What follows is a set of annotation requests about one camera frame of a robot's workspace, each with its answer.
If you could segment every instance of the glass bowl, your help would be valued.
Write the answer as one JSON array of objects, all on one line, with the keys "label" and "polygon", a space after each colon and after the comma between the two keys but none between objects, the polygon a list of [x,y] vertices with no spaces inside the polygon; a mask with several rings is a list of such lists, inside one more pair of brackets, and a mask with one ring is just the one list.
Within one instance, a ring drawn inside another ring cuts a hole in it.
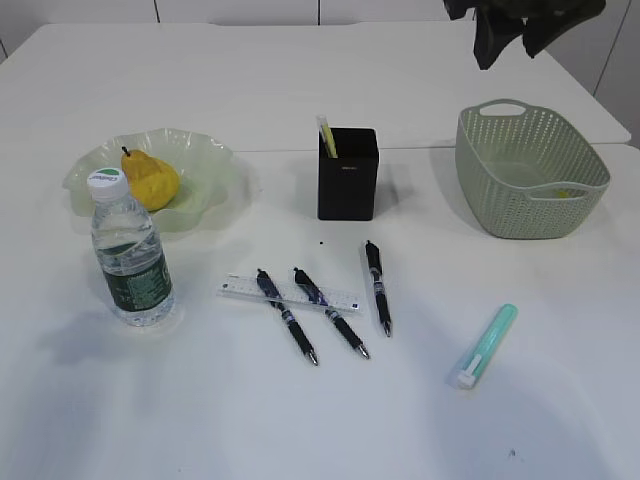
[{"label": "glass bowl", "polygon": [[121,135],[84,155],[65,177],[62,186],[71,194],[71,208],[76,215],[93,215],[94,202],[87,188],[87,177],[99,168],[120,167],[123,146],[165,161],[180,175],[176,196],[152,214],[160,232],[194,228],[204,212],[224,203],[227,186],[239,174],[233,152],[208,135],[175,128]]}]

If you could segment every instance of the basket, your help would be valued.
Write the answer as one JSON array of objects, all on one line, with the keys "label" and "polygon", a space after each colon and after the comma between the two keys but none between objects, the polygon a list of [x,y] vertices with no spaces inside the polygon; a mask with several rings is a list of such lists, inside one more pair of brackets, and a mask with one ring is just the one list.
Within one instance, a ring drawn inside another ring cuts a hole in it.
[{"label": "basket", "polygon": [[[491,105],[524,109],[483,115]],[[501,99],[460,113],[456,169],[482,227],[512,239],[563,237],[575,230],[609,186],[593,147],[548,108]]]}]

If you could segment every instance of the green bottle label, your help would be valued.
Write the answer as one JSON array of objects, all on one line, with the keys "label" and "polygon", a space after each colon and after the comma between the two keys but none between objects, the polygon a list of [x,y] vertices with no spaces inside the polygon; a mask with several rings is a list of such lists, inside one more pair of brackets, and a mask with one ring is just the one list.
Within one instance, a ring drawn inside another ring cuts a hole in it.
[{"label": "green bottle label", "polygon": [[127,312],[149,310],[171,293],[171,278],[164,255],[149,268],[133,275],[102,273],[116,306]]},{"label": "green bottle label", "polygon": [[104,175],[120,175],[120,172],[113,168],[103,168],[102,170],[98,170],[96,173],[102,173]]}]

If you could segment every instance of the pen holder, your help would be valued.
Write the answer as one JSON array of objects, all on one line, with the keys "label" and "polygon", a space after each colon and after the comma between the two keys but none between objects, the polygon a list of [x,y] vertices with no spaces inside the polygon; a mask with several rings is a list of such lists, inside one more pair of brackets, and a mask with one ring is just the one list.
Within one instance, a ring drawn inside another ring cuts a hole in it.
[{"label": "pen holder", "polygon": [[319,135],[318,218],[373,218],[379,153],[370,128],[332,128],[338,158],[330,158]]}]

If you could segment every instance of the water bottle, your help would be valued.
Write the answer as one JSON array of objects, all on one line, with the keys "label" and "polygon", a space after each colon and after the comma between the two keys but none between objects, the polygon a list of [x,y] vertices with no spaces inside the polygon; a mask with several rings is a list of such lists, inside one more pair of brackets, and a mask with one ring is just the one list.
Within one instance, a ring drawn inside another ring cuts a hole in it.
[{"label": "water bottle", "polygon": [[169,314],[174,295],[151,216],[129,192],[120,169],[97,170],[87,185],[96,202],[93,248],[114,310],[129,325],[153,325]]}]

